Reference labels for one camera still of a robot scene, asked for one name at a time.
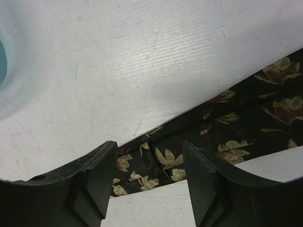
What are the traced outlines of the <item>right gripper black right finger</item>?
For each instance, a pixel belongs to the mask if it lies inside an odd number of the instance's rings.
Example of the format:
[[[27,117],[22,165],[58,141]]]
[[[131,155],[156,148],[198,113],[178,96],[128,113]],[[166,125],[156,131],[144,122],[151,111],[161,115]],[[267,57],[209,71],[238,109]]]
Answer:
[[[302,178],[281,183],[253,175],[183,143],[197,227],[301,227]]]

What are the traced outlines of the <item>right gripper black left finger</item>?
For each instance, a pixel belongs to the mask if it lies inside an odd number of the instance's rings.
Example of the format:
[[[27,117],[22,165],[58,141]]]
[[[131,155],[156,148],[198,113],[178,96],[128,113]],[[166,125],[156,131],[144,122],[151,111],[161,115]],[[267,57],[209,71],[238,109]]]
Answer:
[[[117,143],[28,181],[0,182],[2,227],[99,227],[105,219]]]

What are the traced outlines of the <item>black gold patterned tie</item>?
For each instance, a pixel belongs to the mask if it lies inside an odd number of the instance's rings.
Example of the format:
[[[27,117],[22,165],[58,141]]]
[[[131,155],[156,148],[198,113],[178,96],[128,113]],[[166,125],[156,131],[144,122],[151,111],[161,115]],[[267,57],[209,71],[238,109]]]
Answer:
[[[185,180],[184,141],[231,165],[301,146],[302,50],[120,146],[110,196]]]

